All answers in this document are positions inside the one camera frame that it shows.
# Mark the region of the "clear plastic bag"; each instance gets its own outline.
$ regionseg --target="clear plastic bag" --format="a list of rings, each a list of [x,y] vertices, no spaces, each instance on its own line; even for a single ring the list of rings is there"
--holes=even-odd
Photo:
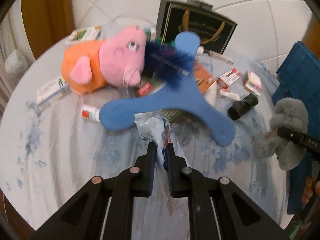
[[[172,136],[172,127],[160,112],[149,112],[134,115],[134,121],[137,124],[139,136],[148,144],[150,141],[154,141],[157,145],[157,158],[156,158],[156,175],[158,176],[161,191],[163,197],[166,200],[168,212],[170,216],[173,214],[174,209],[186,199],[173,199],[170,197],[169,185],[168,185],[168,173],[167,164],[164,158],[165,147],[167,143],[173,143],[177,145],[175,148],[175,154],[186,160],[187,166],[190,167],[186,156],[184,155],[182,148],[176,141],[175,136]]]
[[[28,63],[19,50],[14,50],[4,62],[11,84],[15,87],[28,69]]]

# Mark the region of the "white tiled wall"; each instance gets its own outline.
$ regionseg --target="white tiled wall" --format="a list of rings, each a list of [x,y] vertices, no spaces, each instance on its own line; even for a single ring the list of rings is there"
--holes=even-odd
[[[275,73],[303,38],[311,11],[303,0],[204,0],[238,26],[228,49],[262,61]],[[108,22],[155,25],[160,0],[72,0],[77,28]]]

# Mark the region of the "metal screw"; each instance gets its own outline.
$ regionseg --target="metal screw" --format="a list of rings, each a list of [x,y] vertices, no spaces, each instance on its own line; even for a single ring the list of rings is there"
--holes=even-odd
[[[184,167],[184,168],[182,169],[182,172],[183,172],[184,174],[190,174],[190,173],[192,172],[192,169],[191,169],[190,167]]]
[[[220,179],[220,183],[223,184],[223,185],[228,185],[230,182],[230,179],[228,179],[227,177],[222,177]]]
[[[93,178],[91,179],[91,182],[92,182],[93,184],[99,184],[101,181],[102,181],[102,178],[99,177],[99,176],[95,176],[95,177],[93,177]]]
[[[134,166],[134,167],[131,167],[131,168],[130,168],[130,172],[131,172],[131,173],[138,173],[139,171],[140,171],[139,167],[135,167],[135,166]]]

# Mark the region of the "finger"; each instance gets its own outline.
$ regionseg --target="finger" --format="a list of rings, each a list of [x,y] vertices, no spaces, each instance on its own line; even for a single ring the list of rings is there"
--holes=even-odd
[[[316,184],[316,193],[317,193],[318,197],[320,198],[320,181],[318,181]]]
[[[307,187],[312,187],[312,183],[313,183],[312,178],[311,177],[307,177],[307,180],[306,180]]]
[[[313,191],[311,188],[305,187],[303,191],[303,195],[307,198],[311,198],[313,195]]]
[[[271,131],[267,136],[266,139],[274,138],[278,136],[278,129]]]
[[[303,195],[301,198],[301,202],[302,202],[302,204],[306,205],[309,202],[309,198],[307,198],[305,195]]]

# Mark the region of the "black cylinder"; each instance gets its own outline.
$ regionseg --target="black cylinder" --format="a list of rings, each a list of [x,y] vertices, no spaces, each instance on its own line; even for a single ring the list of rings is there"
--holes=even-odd
[[[247,95],[241,101],[236,101],[228,110],[228,116],[232,120],[238,120],[245,115],[251,108],[258,104],[258,98],[254,93]]]

